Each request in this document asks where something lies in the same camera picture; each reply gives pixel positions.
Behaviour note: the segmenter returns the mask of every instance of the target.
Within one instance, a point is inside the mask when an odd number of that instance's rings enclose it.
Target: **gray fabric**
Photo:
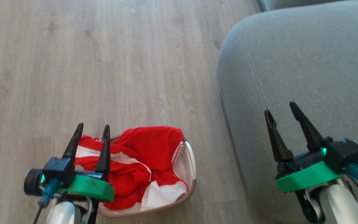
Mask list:
[[[358,1],[275,10],[248,17],[227,35],[217,75],[250,196],[266,216],[305,221],[296,197],[278,191],[263,112],[272,111],[287,147],[306,152],[294,100],[324,136],[358,142]]]
[[[274,10],[280,8],[289,8],[297,6],[310,6],[314,4],[322,4],[328,2],[335,2],[339,0],[260,0],[263,2],[266,10]]]

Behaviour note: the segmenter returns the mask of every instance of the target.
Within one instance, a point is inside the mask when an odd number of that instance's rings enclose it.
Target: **red cloth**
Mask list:
[[[110,144],[112,161],[108,181],[115,189],[114,201],[104,203],[111,210],[131,208],[141,202],[146,188],[152,181],[159,186],[181,181],[173,172],[173,158],[183,141],[181,129],[172,127],[145,127],[126,130],[116,143]],[[82,136],[78,146],[100,151],[103,143],[89,136]],[[120,163],[113,161],[114,156],[123,153],[140,163]],[[95,170],[98,156],[76,158],[75,165],[85,170]]]

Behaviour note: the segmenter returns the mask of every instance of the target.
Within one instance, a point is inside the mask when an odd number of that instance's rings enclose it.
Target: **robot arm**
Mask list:
[[[310,223],[358,223],[358,204],[341,181],[348,174],[358,180],[358,144],[349,139],[334,142],[331,137],[323,138],[295,102],[290,102],[290,107],[302,127],[309,152],[294,157],[278,133],[271,112],[264,112],[278,163],[278,189],[296,194]]]
[[[94,224],[99,202],[111,202],[114,188],[108,183],[110,172],[110,127],[105,126],[95,171],[75,171],[74,161],[84,124],[80,123],[61,158],[52,157],[43,169],[30,169],[24,178],[27,195],[41,196],[41,210],[53,204],[47,223]]]

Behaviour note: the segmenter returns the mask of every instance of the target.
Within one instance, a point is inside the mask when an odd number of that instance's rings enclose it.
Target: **laundry basket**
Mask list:
[[[118,138],[111,139],[111,143],[115,143]],[[188,187],[188,191],[186,194],[181,195],[175,202],[157,207],[150,210],[143,210],[138,212],[121,212],[121,211],[112,211],[103,205],[103,203],[99,204],[98,213],[108,217],[108,218],[122,218],[122,217],[131,217],[137,215],[148,214],[152,212],[161,211],[167,208],[174,207],[178,204],[181,204],[188,200],[190,196],[193,194],[194,189],[196,187],[196,165],[193,150],[190,146],[190,143],[183,137],[183,147],[178,153],[176,162],[173,167],[174,173],[180,180],[185,182]]]

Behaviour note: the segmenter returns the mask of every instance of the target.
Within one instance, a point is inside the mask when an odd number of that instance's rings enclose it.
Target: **white stripe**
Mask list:
[[[183,146],[183,141],[179,142],[178,147],[176,147],[175,152],[173,153],[173,156],[172,156],[172,159],[171,159],[172,165],[175,162],[176,155],[179,153],[179,150],[181,149],[182,146]]]
[[[88,149],[83,146],[77,146],[77,154],[76,154],[77,158],[86,157],[86,156],[99,156],[99,155],[100,155],[100,151],[98,151],[98,150]],[[152,177],[151,170],[149,169],[148,166],[139,162],[138,160],[131,158],[122,152],[119,152],[117,154],[110,154],[110,159],[111,159],[111,161],[115,161],[115,162],[123,163],[123,164],[131,164],[131,163],[142,164],[147,169],[147,171],[150,173],[149,181],[151,181],[151,177]]]
[[[150,183],[142,198],[141,211],[159,208],[174,203],[178,197],[187,193],[181,181],[173,185],[158,186],[156,181]]]
[[[183,182],[183,181],[178,181],[176,184],[180,184],[184,189],[186,189],[186,192],[185,192],[185,193],[187,193],[188,188],[187,188],[185,182]]]

